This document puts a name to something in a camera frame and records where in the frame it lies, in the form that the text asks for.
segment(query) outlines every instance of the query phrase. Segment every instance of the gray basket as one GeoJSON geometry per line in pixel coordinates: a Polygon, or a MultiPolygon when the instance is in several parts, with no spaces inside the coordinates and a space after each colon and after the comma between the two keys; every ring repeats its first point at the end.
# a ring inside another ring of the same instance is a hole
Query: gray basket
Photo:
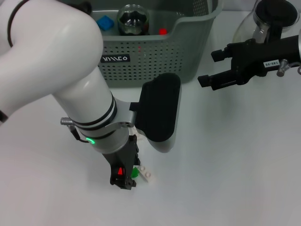
{"type": "Polygon", "coordinates": [[[103,54],[130,55],[130,62],[99,64],[110,86],[141,85],[167,72],[176,73],[182,82],[191,80],[213,21],[222,10],[222,0],[92,0],[91,3],[94,20],[104,15],[115,20],[113,29],[102,31],[103,54]],[[128,4],[148,10],[150,35],[119,36],[117,12],[128,4]],[[168,34],[152,35],[158,34],[160,28],[166,28],[168,34]]]}

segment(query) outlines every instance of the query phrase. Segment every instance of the blue cube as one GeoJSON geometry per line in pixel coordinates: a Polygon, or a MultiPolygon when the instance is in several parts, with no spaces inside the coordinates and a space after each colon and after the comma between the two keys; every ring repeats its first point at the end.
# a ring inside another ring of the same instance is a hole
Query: blue cube
{"type": "Polygon", "coordinates": [[[104,31],[107,31],[114,26],[114,21],[111,20],[108,16],[103,16],[102,18],[97,20],[96,23],[104,31]]]}

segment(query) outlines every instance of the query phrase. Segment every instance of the green led indicator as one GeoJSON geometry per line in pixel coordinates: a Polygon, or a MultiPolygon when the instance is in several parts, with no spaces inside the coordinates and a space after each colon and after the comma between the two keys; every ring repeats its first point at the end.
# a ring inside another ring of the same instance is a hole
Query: green led indicator
{"type": "Polygon", "coordinates": [[[90,138],[86,138],[86,140],[89,141],[92,145],[95,144],[95,141],[90,138]]]}

